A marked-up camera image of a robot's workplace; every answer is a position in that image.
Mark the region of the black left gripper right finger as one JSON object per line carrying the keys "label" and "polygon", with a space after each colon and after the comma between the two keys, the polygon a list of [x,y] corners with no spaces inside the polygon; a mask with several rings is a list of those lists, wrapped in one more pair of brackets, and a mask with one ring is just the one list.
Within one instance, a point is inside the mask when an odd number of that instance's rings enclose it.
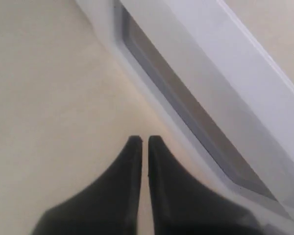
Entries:
{"label": "black left gripper right finger", "polygon": [[255,216],[193,177],[160,136],[148,139],[148,177],[156,235],[262,235]]}

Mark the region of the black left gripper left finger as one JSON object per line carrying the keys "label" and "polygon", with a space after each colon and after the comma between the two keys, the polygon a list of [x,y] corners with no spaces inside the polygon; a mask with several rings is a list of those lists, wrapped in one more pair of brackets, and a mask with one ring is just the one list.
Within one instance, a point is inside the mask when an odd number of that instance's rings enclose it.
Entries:
{"label": "black left gripper left finger", "polygon": [[112,164],[89,186],[47,210],[34,235],[135,235],[143,141],[130,136]]}

